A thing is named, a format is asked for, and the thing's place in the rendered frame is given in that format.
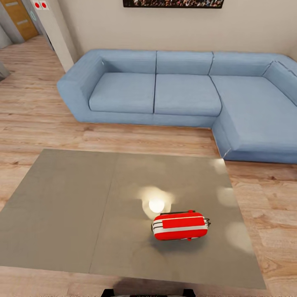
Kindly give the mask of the radio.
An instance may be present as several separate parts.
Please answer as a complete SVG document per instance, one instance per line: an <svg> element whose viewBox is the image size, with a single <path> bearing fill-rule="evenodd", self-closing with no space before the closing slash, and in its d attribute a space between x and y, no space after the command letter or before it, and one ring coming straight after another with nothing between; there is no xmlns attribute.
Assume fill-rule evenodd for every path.
<svg viewBox="0 0 297 297"><path fill-rule="evenodd" d="M160 213L151 225L157 240L189 240L207 234L210 219L196 210Z"/></svg>

